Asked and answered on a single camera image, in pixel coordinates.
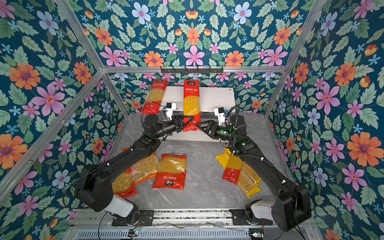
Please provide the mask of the red spaghetti bag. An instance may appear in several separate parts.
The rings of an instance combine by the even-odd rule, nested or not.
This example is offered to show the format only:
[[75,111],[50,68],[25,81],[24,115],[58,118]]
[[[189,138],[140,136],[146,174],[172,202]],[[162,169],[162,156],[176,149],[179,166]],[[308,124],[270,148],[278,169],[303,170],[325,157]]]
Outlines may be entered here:
[[196,126],[201,121],[200,110],[200,82],[199,80],[186,80],[184,84],[184,115],[194,116]]
[[167,80],[155,80],[150,89],[149,95],[142,108],[142,114],[157,114],[161,107],[161,103],[168,85]]
[[223,180],[226,180],[236,185],[238,183],[242,167],[243,161],[239,157],[231,155],[225,167]]

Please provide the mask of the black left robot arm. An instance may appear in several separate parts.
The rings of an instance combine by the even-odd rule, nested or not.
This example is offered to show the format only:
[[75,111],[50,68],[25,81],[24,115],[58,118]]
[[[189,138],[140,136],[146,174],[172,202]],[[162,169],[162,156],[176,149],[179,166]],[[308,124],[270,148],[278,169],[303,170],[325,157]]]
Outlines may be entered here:
[[165,122],[148,115],[142,123],[144,132],[126,151],[99,165],[87,165],[76,183],[76,198],[96,212],[105,211],[128,226],[139,221],[138,206],[113,193],[112,183],[140,160],[149,157],[161,145],[161,138],[180,133],[193,116],[174,116]]

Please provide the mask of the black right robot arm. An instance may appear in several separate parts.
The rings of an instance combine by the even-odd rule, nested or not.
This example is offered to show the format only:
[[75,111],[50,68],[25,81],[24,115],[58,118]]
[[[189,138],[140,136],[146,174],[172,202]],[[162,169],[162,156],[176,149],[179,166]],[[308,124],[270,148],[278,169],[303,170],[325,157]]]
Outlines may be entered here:
[[273,202],[258,200],[248,204],[249,222],[253,219],[270,220],[283,232],[288,232],[310,219],[309,190],[303,185],[296,185],[265,157],[248,135],[244,116],[227,114],[225,119],[225,126],[214,120],[200,122],[196,126],[211,139],[227,141],[232,155],[250,166],[275,198]]

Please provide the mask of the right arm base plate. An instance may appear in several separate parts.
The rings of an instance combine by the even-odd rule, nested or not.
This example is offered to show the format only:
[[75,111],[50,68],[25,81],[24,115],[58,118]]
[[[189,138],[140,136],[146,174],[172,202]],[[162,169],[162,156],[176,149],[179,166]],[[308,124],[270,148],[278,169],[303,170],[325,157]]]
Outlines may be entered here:
[[271,220],[257,219],[250,210],[230,209],[229,212],[232,214],[233,225],[235,226],[272,226],[274,224]]

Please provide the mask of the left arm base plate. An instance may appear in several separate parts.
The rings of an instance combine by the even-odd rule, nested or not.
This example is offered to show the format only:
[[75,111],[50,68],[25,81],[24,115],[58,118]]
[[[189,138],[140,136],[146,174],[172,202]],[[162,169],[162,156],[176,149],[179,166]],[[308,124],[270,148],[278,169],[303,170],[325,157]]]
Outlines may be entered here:
[[133,210],[127,217],[115,215],[113,227],[148,227],[154,220],[154,210]]

